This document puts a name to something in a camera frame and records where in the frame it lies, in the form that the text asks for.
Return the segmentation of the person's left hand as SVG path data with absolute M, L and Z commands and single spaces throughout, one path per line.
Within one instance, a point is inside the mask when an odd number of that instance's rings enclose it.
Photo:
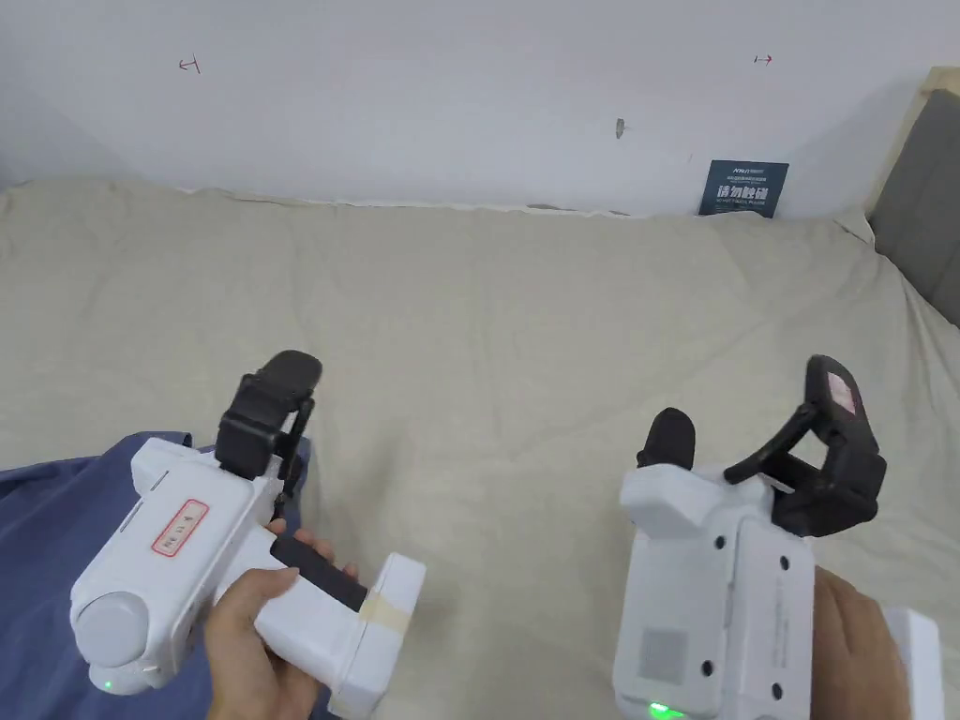
M 212 681 L 208 719 L 308 719 L 327 687 L 275 656 L 255 630 L 265 604 L 287 592 L 296 568 L 249 569 L 209 614 L 204 642 Z

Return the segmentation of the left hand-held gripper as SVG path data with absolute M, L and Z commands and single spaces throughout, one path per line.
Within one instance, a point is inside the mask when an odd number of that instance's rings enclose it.
M 381 704 L 426 567 L 393 553 L 365 587 L 312 547 L 267 527 L 298 503 L 308 466 L 304 433 L 322 372 L 318 358 L 285 350 L 242 377 L 219 430 L 273 437 L 293 416 L 278 457 L 251 479 L 229 472 L 212 453 L 159 438 L 134 454 L 138 501 L 70 592 L 70 626 L 96 689 L 129 696 L 165 686 L 240 576 L 294 567 L 295 583 L 257 615 L 257 634 L 329 688 L 336 716 L 369 717 Z

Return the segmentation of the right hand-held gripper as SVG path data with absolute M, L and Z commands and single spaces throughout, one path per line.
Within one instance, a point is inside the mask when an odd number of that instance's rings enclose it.
M 815 354 L 801 405 L 756 452 L 722 473 L 692 470 L 695 451 L 691 418 L 665 408 L 622 482 L 636 534 L 616 705 L 629 719 L 807 719 L 815 559 L 804 538 L 872 521 L 887 470 L 861 390 Z

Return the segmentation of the person's right hand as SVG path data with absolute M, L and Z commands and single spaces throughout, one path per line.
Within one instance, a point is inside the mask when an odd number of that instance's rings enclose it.
M 909 719 L 901 655 L 878 602 L 816 567 L 812 719 Z

